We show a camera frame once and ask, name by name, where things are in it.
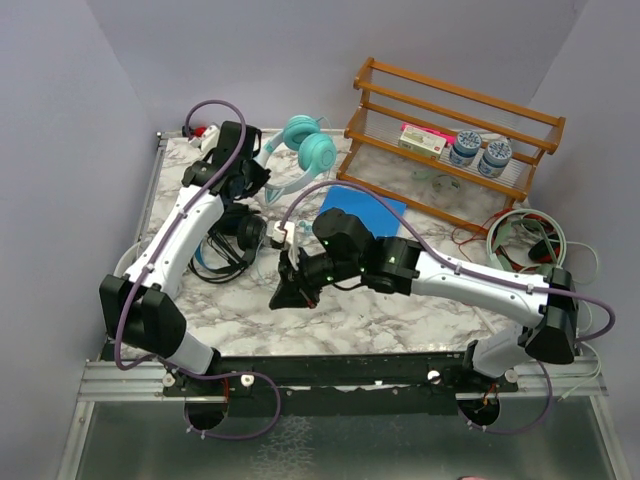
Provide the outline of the teal cat-ear headphones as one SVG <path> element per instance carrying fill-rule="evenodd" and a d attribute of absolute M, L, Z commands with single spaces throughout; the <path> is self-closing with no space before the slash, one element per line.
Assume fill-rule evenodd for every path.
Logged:
<path fill-rule="evenodd" d="M 266 167 L 276 148 L 284 144 L 297 153 L 298 167 L 303 174 L 288 184 L 264 185 L 264 197 L 267 205 L 274 204 L 281 197 L 306 188 L 317 176 L 329 172 L 337 158 L 337 148 L 331 137 L 322 132 L 320 123 L 325 117 L 314 118 L 308 115 L 291 117 L 285 127 L 277 132 L 260 150 L 254 160 Z"/>

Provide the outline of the black blue headphones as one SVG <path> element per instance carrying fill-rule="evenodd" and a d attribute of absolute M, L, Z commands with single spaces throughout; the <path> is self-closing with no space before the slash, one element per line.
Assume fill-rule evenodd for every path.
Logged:
<path fill-rule="evenodd" d="M 208 230 L 189 261 L 188 270 L 210 285 L 230 283 L 254 264 L 266 231 L 267 222 L 259 210 L 234 202 Z M 226 264 L 208 266 L 203 255 L 204 245 L 211 247 Z"/>

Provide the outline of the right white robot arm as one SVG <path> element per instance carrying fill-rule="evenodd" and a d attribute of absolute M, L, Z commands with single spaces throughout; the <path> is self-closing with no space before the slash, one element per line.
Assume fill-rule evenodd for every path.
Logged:
<path fill-rule="evenodd" d="M 378 293 L 442 297 L 507 317 L 512 326 L 467 347 L 459 378 L 472 391 L 528 360 L 573 362 L 577 305 L 568 273 L 508 273 L 445 256 L 417 241 L 374 237 L 358 217 L 338 208 L 319 215 L 312 230 L 321 254 L 309 255 L 298 246 L 293 223 L 274 226 L 280 281 L 270 309 L 314 308 L 324 287 L 359 278 Z"/>

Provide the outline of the white over-ear headphones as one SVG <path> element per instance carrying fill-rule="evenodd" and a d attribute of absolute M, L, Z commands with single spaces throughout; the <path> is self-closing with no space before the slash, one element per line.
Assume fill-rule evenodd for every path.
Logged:
<path fill-rule="evenodd" d="M 130 246 L 118 260 L 113 275 L 124 277 L 126 274 L 133 274 L 137 278 L 142 270 L 142 256 L 146 253 L 149 241 L 140 241 Z"/>

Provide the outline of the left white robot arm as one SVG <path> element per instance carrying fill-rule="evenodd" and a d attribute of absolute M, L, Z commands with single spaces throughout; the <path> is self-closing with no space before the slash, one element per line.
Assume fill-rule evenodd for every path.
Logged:
<path fill-rule="evenodd" d="M 176 203 L 148 247 L 99 287 L 109 337 L 186 370 L 186 382 L 202 395 L 220 385 L 220 354 L 188 332 L 174 298 L 208 230 L 234 201 L 255 195 L 269 179 L 255 159 L 261 136 L 256 127 L 224 122 L 216 145 L 185 169 Z"/>

